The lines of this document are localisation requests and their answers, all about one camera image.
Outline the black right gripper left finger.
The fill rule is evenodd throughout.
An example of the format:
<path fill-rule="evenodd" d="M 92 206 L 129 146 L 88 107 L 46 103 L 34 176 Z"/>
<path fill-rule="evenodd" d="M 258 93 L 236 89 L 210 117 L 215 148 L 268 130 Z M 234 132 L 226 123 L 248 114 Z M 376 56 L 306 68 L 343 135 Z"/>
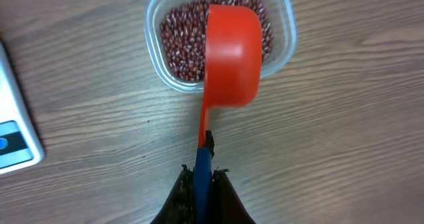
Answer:
<path fill-rule="evenodd" d="M 195 198 L 193 171 L 182 164 L 172 190 L 151 224 L 194 224 Z"/>

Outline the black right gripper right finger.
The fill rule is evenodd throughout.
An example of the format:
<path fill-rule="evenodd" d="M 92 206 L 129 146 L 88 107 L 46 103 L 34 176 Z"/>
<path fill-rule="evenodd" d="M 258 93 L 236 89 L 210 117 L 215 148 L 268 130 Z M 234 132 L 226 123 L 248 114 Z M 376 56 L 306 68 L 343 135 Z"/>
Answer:
<path fill-rule="evenodd" d="M 228 171 L 213 171 L 208 197 L 208 223 L 256 224 L 231 184 L 227 176 Z"/>

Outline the red measuring scoop blue handle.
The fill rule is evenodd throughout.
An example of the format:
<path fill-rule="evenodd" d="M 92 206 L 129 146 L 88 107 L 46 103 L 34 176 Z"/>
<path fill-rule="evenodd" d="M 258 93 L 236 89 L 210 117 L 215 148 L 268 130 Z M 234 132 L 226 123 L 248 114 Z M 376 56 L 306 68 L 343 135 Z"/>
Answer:
<path fill-rule="evenodd" d="M 196 222 L 205 223 L 212 152 L 207 148 L 210 110 L 248 105 L 258 92 L 262 29 L 246 7 L 210 5 L 205 40 L 205 75 L 193 177 Z"/>

